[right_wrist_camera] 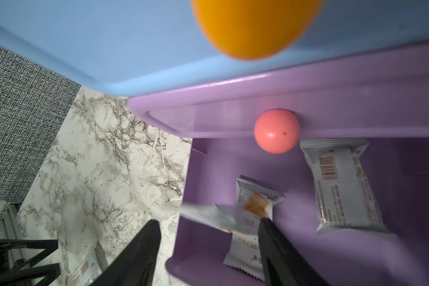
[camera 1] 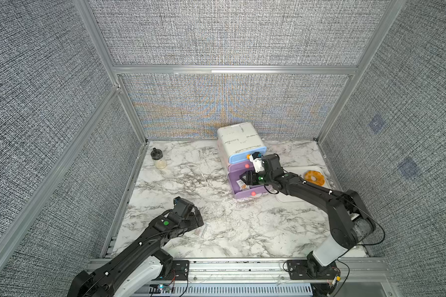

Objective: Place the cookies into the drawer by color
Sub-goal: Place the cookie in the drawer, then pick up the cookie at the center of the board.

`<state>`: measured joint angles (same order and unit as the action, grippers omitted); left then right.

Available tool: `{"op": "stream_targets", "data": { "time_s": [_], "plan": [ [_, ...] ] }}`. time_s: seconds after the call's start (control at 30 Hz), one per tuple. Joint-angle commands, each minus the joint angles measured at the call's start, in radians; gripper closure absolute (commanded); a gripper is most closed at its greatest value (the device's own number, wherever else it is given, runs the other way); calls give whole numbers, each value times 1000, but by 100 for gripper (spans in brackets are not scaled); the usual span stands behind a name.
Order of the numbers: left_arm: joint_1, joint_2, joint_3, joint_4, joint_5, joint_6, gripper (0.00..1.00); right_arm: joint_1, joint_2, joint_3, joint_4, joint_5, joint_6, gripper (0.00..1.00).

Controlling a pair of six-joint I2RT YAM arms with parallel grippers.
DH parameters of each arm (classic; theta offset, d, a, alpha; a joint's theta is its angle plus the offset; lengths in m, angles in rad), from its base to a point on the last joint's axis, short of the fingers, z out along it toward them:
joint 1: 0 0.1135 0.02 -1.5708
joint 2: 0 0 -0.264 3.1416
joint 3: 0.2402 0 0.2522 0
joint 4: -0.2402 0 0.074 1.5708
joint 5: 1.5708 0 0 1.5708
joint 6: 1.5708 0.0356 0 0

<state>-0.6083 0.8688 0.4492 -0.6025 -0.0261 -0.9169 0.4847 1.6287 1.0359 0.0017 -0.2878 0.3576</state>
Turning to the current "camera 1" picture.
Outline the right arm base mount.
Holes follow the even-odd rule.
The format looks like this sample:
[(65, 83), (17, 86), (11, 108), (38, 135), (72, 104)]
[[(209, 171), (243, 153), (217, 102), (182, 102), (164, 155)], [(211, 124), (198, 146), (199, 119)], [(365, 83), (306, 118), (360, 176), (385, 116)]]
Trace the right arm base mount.
[(313, 252), (306, 259), (287, 260), (283, 269), (289, 274), (291, 280), (325, 280), (333, 286), (341, 280), (341, 272), (335, 262), (327, 266), (321, 265)]

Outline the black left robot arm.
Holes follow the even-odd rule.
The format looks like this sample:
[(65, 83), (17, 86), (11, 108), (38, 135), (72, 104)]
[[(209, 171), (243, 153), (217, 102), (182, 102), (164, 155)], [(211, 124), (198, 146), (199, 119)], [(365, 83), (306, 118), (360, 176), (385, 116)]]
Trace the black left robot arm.
[(173, 209), (153, 219), (118, 256), (94, 272), (74, 277), (69, 297), (130, 297), (144, 284), (171, 271), (173, 257), (162, 247), (171, 239), (204, 225), (197, 206), (177, 197)]

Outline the white cookie packet orange picture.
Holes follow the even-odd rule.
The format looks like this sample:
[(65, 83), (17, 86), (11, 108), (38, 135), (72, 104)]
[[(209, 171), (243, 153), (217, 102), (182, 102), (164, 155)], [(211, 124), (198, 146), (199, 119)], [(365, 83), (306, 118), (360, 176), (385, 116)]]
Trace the white cookie packet orange picture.
[(247, 189), (250, 188), (250, 187), (249, 187), (248, 185), (246, 185), (241, 179), (238, 179), (238, 180), (236, 181), (236, 183), (237, 183), (237, 185), (238, 185), (238, 187), (239, 187), (239, 189), (240, 189), (241, 191), (245, 191), (245, 190), (247, 190)]

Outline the white blue drawer cabinet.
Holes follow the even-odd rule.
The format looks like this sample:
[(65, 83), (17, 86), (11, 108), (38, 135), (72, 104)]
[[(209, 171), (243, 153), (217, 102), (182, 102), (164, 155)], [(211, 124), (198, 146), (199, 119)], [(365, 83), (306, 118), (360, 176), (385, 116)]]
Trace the white blue drawer cabinet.
[(225, 167), (247, 161), (247, 155), (265, 154), (267, 147), (254, 126), (249, 123), (234, 124), (217, 130), (218, 152)]

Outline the purple drawer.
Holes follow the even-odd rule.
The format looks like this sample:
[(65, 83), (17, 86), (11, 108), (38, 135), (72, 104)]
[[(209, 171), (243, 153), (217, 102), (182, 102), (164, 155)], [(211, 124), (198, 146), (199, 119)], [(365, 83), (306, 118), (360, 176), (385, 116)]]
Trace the purple drawer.
[(228, 174), (230, 188), (236, 200), (259, 198), (267, 195), (268, 191), (264, 186), (247, 186), (240, 179), (242, 172), (232, 172)]
[[(249, 164), (250, 168), (245, 168), (245, 164)], [(228, 166), (228, 173), (237, 173), (237, 172), (246, 172), (247, 170), (254, 170), (253, 168), (253, 164), (248, 160), (243, 160), (241, 162), (237, 162), (237, 163), (231, 163)]]

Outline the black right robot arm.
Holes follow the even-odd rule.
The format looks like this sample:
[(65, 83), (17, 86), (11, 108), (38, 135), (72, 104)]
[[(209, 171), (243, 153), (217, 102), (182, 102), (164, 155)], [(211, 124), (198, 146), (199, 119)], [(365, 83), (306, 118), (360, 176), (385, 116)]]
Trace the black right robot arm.
[(277, 154), (257, 158), (240, 179), (248, 186), (269, 186), (278, 194), (304, 200), (328, 215), (330, 235), (307, 256), (307, 266), (315, 271), (330, 266), (377, 228), (357, 192), (331, 190), (288, 172)]

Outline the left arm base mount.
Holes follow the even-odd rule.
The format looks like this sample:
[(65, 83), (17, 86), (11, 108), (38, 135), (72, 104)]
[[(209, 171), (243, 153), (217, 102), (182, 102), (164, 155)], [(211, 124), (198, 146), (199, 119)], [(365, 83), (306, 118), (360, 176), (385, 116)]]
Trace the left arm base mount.
[(171, 280), (188, 280), (190, 270), (190, 262), (187, 260), (174, 260), (173, 257), (163, 249), (154, 254), (160, 264), (162, 270), (156, 280), (171, 281)]

